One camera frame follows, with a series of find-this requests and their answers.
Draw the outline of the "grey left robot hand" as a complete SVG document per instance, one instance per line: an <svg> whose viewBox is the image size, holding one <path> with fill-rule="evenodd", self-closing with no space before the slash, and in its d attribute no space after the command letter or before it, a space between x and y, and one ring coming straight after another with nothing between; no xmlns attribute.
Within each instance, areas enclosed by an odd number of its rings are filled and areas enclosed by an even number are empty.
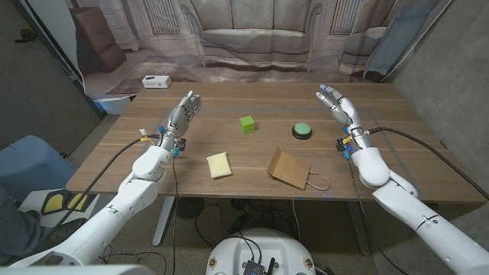
<svg viewBox="0 0 489 275"><path fill-rule="evenodd" d="M186 133L189 123L201 108L200 95L194 95L192 91L189 91L170 113L158 145L168 151L172 150L177 141Z"/></svg>

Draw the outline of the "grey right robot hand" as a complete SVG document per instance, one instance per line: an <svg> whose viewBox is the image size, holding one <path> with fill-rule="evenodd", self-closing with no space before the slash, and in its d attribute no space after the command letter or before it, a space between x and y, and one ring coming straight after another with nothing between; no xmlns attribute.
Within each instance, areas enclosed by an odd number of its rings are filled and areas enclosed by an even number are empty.
<svg viewBox="0 0 489 275"><path fill-rule="evenodd" d="M330 86L321 84L320 89L322 91L316 93L317 98L329 109L333 118L345 127L346 133L351 137L351 142L359 150L372 147L372 143L364 132L358 111L353 103Z"/></svg>

